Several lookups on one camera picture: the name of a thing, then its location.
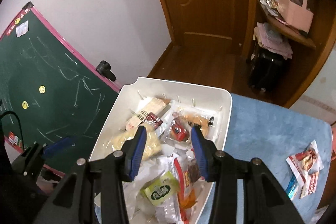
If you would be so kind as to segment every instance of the wall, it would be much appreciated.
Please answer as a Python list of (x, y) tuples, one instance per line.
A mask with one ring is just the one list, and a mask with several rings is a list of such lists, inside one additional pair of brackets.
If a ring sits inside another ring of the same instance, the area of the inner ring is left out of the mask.
[(29, 1), (90, 63), (108, 61), (123, 84), (147, 76), (171, 41), (159, 0), (3, 0), (0, 33)]
[(322, 70), (290, 109), (324, 120), (336, 121), (336, 48), (331, 51)]

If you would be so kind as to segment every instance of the pink cloth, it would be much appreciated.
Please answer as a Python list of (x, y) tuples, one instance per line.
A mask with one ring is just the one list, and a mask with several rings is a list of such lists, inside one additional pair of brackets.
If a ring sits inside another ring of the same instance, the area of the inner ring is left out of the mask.
[(269, 50), (270, 52), (280, 54), (285, 59), (287, 58), (292, 59), (293, 51), (292, 51), (291, 45), (288, 43), (287, 37), (283, 37), (282, 42), (276, 42), (276, 41), (270, 40), (267, 38), (264, 23), (258, 22), (257, 26), (259, 29), (260, 40), (261, 40), (263, 48)]

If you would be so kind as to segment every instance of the blue tabletop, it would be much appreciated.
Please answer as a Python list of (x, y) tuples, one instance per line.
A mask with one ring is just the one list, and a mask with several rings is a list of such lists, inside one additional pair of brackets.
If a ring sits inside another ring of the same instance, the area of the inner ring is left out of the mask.
[[(284, 189), (293, 173), (286, 158), (302, 152), (316, 140), (324, 169), (319, 173), (316, 192), (293, 200), (305, 223), (312, 219), (327, 181), (331, 159), (332, 133), (330, 125), (287, 108), (232, 95), (232, 112), (224, 150), (236, 159), (263, 160)], [(198, 223), (208, 223), (214, 196), (213, 187)], [(243, 223), (242, 183), (238, 185), (237, 224)]]

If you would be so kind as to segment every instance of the yellow round sticker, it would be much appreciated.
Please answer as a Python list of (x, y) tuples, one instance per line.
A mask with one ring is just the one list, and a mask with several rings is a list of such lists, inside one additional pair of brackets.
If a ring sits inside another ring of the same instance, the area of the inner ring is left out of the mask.
[(45, 86), (44, 85), (40, 86), (39, 91), (42, 94), (45, 93)]
[(27, 103), (26, 101), (23, 101), (23, 102), (22, 102), (22, 107), (23, 107), (24, 109), (27, 109), (27, 108), (28, 108), (28, 103)]

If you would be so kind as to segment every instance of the screw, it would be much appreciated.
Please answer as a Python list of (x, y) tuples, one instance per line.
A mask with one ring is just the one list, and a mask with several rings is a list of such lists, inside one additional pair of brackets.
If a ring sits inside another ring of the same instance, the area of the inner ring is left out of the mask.
[(123, 152), (121, 150), (117, 150), (117, 151), (114, 151), (113, 152), (113, 155), (116, 157), (116, 158), (119, 158), (123, 155)]
[(253, 158), (252, 163), (256, 166), (261, 165), (263, 162), (260, 158)]
[(217, 150), (215, 155), (219, 158), (223, 158), (225, 156), (225, 152), (222, 150)]
[(85, 163), (85, 159), (78, 159), (77, 160), (77, 165), (82, 166)]

